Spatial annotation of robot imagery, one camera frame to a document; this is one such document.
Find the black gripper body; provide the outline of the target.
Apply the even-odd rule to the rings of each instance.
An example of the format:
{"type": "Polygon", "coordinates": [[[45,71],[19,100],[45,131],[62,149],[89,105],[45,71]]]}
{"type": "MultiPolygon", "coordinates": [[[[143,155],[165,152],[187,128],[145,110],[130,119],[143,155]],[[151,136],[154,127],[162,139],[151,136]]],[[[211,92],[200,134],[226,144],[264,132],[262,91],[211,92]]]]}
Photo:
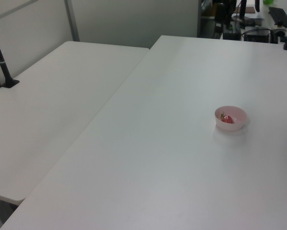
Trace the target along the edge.
{"type": "Polygon", "coordinates": [[[230,23],[233,14],[233,2],[232,1],[217,1],[215,21],[217,23],[230,23]]]}

